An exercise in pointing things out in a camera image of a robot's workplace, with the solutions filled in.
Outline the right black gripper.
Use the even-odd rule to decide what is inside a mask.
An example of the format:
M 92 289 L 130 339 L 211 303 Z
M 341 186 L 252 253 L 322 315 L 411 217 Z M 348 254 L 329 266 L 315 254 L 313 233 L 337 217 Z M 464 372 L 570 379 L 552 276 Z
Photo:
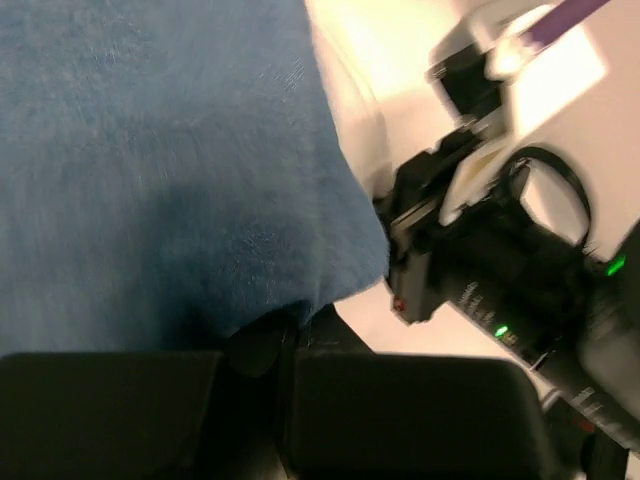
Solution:
M 469 130 L 452 132 L 435 151 L 401 166 L 392 191 L 377 201 L 390 242 L 386 281 L 393 310 L 404 322 L 418 323 L 450 302 L 478 324 L 579 324 L 593 287 L 587 238 L 563 239 L 534 221 L 520 201 L 531 166 L 542 165 L 592 216 L 582 179 L 556 151 L 540 145 L 516 150 L 477 202 L 464 201 L 449 224 L 439 220 L 455 173 L 481 145 Z

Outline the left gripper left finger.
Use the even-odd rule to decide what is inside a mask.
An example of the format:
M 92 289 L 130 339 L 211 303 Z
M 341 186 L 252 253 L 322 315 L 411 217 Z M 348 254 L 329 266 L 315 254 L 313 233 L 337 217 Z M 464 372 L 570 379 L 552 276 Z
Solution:
M 295 325 L 211 350 L 15 353 L 1 360 L 5 479 L 285 479 L 278 376 Z

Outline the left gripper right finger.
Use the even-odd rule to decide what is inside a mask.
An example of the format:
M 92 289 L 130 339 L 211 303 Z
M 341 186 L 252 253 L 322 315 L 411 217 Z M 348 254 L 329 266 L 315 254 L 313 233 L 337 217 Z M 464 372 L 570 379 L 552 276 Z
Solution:
M 371 351 L 325 308 L 287 367 L 287 461 L 302 479 L 552 479 L 537 392 L 504 359 Z

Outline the white pillow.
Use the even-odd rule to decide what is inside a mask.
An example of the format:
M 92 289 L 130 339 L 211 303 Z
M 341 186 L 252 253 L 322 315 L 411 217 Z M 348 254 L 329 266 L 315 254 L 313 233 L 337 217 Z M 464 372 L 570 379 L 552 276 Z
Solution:
M 456 1 L 306 4 L 340 148 L 365 191 L 386 193 L 394 170 L 455 129 L 427 80 L 430 56 L 461 17 Z

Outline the blue pillowcase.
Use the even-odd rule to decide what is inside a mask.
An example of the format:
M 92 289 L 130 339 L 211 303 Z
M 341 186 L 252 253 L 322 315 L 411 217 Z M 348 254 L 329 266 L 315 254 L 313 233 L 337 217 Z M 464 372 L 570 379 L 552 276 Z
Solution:
M 301 1 L 1 5 L 1 350 L 185 348 L 378 282 Z

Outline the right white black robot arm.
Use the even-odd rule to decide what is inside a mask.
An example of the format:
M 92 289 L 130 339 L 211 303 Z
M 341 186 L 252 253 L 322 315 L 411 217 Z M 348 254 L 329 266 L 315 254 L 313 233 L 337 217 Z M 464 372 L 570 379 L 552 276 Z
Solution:
M 375 201 L 390 242 L 386 281 L 406 323 L 450 303 L 550 382 L 557 431 L 575 416 L 595 427 L 566 434 L 565 452 L 579 454 L 590 479 L 621 479 L 639 449 L 639 232 L 602 261 L 585 237 L 569 241 L 537 223 L 521 202 L 537 165 L 590 211 L 578 173 L 545 146 L 503 156 L 497 143 L 457 130 L 403 164 Z

